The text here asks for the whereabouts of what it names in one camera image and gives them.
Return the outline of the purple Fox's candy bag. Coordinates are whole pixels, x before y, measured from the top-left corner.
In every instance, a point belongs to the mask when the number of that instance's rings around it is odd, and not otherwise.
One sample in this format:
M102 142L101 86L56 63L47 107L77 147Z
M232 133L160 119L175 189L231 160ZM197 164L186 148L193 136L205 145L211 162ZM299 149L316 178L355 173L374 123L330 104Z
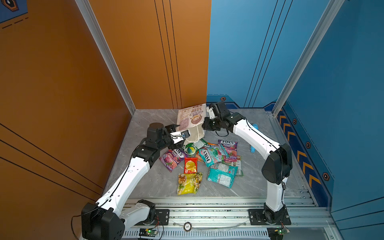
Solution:
M186 154L181 149L168 150L159 159L165 167L172 172L179 163L186 158Z

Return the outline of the white paper bag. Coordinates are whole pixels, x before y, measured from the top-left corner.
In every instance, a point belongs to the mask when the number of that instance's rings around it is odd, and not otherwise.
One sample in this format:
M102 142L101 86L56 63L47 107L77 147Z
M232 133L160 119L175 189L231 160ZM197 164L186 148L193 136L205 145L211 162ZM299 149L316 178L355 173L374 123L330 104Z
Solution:
M177 131L188 130L190 136L186 139L184 146L190 143L197 143L205 135L203 123L207 116L207 105L201 104L189 108L180 109L177 117Z

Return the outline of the teal Fox's candy bag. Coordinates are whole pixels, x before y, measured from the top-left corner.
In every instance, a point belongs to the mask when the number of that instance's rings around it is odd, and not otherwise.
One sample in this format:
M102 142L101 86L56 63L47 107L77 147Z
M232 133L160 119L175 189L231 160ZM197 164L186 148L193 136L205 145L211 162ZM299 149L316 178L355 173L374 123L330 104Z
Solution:
M199 149L199 155L207 167L220 163L229 158L228 153L222 145L212 145Z

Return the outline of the teal white candy bag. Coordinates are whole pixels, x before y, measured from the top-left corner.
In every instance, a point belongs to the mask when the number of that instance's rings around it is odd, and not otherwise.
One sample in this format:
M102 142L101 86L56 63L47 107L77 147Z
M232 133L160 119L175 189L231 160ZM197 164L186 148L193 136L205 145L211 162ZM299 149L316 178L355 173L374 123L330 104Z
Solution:
M237 171L238 167L216 163L210 166L207 180L213 183L218 183L230 189L235 181Z

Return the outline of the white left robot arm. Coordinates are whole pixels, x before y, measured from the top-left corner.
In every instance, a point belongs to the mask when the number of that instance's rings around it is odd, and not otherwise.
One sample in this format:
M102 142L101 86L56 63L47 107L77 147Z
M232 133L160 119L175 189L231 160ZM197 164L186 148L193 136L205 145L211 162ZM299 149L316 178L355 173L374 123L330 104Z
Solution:
M139 200L133 207L124 210L129 196L160 157L162 150L181 147L190 137L188 130L178 132L177 125L164 126L152 123L147 136L134 149L129 164L111 188L96 203L87 203L81 218L83 240L120 240L127 228L138 223L149 225L156 219L156 205Z

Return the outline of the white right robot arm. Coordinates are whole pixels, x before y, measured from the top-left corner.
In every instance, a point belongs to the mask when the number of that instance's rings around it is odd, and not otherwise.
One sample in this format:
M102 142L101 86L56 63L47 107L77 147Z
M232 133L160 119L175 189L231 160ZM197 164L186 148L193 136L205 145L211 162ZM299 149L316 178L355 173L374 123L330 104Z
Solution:
M249 210L251 225L291 225L284 196L286 183L293 168L292 149L279 144L254 128L243 115L230 112L224 102L207 107L203 129L225 129L249 143L264 158L262 174L267 181L267 198L263 210Z

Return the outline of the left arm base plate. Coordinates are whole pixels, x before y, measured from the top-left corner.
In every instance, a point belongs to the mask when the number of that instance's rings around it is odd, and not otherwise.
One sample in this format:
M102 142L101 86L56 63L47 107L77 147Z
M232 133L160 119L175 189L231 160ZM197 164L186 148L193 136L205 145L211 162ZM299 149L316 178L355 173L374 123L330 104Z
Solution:
M170 220L170 210L169 209L156 209L154 216L149 217L148 220L139 222L136 226L155 226L158 222L161 226L167 226Z

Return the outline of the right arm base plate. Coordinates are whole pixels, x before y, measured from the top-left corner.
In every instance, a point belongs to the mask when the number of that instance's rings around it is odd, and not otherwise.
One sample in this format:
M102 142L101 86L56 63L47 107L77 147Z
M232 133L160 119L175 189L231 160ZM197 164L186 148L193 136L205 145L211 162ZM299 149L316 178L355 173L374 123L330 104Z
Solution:
M252 226L258 225L281 225L289 226L292 224L287 208L283 207L278 212L263 209L249 209L249 220Z

